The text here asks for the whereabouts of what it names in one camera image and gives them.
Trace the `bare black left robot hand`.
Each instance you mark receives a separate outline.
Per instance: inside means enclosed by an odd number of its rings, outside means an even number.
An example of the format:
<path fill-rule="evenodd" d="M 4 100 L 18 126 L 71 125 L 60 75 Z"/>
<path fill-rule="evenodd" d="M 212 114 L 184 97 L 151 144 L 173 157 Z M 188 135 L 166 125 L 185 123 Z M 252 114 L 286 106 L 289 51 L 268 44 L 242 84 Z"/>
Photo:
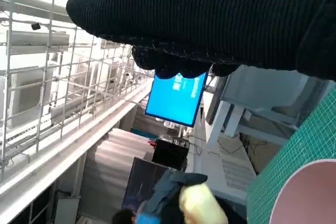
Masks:
<path fill-rule="evenodd" d="M 207 176 L 183 171 L 166 171 L 154 186 L 153 195 L 144 202 L 137 214 L 136 223 L 184 223 L 179 208 L 179 196 L 183 187 L 202 184 Z"/>

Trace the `black knitted glove right hand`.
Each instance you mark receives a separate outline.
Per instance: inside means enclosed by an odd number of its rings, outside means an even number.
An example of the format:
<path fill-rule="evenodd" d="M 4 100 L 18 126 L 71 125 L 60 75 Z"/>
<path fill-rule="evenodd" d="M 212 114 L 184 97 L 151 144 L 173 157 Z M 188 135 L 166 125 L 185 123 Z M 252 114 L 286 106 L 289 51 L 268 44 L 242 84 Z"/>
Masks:
<path fill-rule="evenodd" d="M 244 65 L 335 80 L 335 0 L 68 0 L 66 11 L 161 79 Z"/>

